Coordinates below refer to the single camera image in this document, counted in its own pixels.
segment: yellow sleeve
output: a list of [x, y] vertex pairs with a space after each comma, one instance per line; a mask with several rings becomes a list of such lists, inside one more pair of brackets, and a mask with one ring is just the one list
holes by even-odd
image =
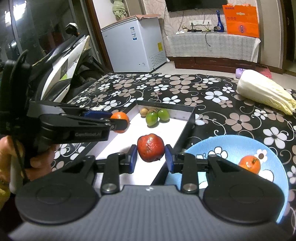
[[10, 197], [9, 186], [0, 184], [0, 210]]

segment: human hand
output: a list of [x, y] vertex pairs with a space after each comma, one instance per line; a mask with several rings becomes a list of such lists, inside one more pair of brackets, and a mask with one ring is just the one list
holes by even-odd
[[[23, 145], [17, 141], [20, 156], [24, 155]], [[50, 148], [36, 157], [30, 159], [32, 168], [25, 169], [28, 179], [31, 181], [45, 176], [52, 171], [51, 163], [54, 159], [54, 152], [59, 145], [52, 145]], [[10, 136], [5, 136], [0, 140], [0, 180], [10, 182], [10, 160], [17, 157], [13, 142]]]

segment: gray ribbed surface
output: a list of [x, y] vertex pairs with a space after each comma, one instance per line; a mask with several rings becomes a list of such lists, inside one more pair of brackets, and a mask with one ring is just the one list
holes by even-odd
[[281, 241], [289, 237], [275, 223], [256, 227], [230, 225], [208, 215], [196, 196], [175, 186], [125, 186], [104, 196], [84, 218], [62, 226], [25, 223], [15, 241]]

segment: wrinkled red fruit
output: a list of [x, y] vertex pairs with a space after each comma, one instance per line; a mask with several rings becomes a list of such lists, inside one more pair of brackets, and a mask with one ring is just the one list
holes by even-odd
[[155, 134], [140, 137], [137, 146], [139, 155], [145, 162], [158, 161], [165, 153], [163, 140]]

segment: floral tablecloth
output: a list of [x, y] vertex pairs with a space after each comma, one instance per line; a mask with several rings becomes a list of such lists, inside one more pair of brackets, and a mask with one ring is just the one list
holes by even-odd
[[[289, 181], [288, 205], [281, 225], [296, 229], [296, 117], [245, 99], [237, 92], [238, 80], [224, 76], [169, 74], [108, 74], [70, 103], [84, 108], [100, 106], [117, 112], [135, 100], [192, 106], [196, 125], [185, 149], [218, 135], [243, 135], [267, 145], [281, 160]], [[296, 91], [287, 89], [296, 99]], [[63, 144], [56, 152], [53, 171], [74, 160], [86, 143]], [[258, 150], [260, 161], [268, 161]]]

